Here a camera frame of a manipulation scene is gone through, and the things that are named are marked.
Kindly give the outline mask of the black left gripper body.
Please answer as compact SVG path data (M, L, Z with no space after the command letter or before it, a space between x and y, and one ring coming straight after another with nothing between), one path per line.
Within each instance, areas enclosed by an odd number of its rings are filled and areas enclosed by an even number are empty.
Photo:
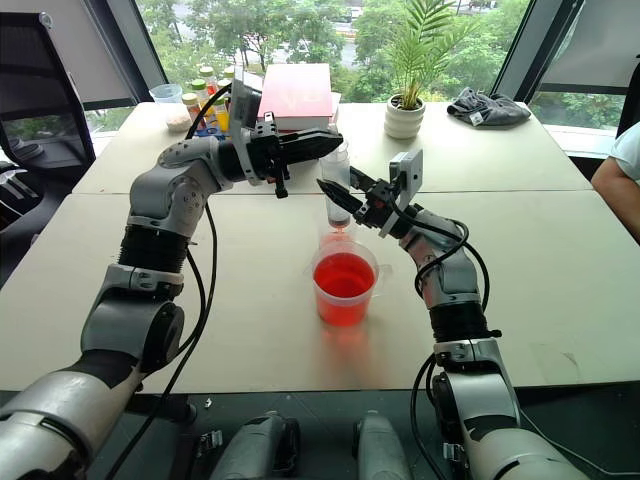
M278 199L286 198L288 191L285 181L290 179L290 173L272 112L267 112L264 119L256 123L247 149L257 180L272 184Z

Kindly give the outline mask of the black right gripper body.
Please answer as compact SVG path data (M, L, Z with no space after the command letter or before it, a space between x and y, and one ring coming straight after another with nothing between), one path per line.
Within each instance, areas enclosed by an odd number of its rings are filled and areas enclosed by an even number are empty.
M353 215L356 223L369 228L397 229L400 218L393 208L398 195L396 185L378 179L371 190L363 193L364 203Z

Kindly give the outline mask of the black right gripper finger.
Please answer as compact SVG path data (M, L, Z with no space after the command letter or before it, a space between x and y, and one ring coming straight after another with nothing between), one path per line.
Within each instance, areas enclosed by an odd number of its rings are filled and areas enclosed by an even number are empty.
M362 207L362 201L349 193L349 190L333 180L316 180L322 192L338 207L354 214Z
M358 191L368 192L376 185L376 180L357 168L350 167L350 186Z

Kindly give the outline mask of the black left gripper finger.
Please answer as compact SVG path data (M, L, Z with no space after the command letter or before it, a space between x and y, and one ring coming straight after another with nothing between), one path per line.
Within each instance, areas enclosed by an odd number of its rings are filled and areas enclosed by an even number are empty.
M341 144L341 141L292 141L284 145L284 163L294 165L325 157Z
M286 151L333 151L344 140L340 133L326 129L307 129L280 134L278 139Z

